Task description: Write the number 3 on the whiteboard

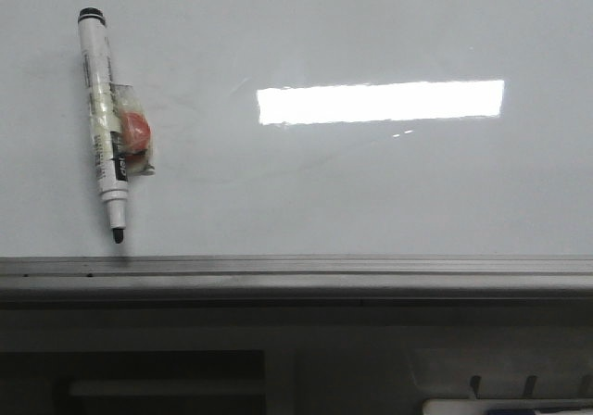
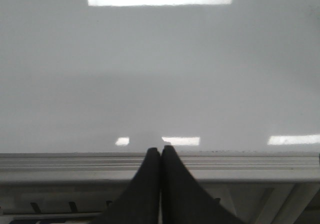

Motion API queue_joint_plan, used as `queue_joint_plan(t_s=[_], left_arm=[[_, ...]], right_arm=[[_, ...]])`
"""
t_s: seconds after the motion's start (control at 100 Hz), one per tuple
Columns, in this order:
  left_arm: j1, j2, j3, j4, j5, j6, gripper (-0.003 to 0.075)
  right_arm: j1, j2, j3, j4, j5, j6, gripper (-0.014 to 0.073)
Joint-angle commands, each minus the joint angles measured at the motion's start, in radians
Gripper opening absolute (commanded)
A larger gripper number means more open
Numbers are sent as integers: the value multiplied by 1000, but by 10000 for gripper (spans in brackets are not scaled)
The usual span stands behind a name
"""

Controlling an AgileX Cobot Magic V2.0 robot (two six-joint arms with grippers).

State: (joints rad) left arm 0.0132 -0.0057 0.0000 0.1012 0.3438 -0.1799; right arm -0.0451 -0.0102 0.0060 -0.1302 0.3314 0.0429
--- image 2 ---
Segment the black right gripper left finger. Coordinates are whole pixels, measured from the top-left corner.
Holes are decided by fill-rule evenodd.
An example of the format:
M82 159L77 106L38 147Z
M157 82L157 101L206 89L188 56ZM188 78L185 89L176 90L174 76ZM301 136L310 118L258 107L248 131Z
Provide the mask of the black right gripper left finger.
M127 188L96 218L96 223L157 224L160 205L160 162L157 148L149 148Z

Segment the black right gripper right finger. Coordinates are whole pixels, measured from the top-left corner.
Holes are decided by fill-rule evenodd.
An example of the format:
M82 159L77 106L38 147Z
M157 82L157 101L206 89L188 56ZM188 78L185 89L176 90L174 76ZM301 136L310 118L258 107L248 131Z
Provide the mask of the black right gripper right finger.
M161 154L161 212L164 224L243 223L201 187L171 145Z

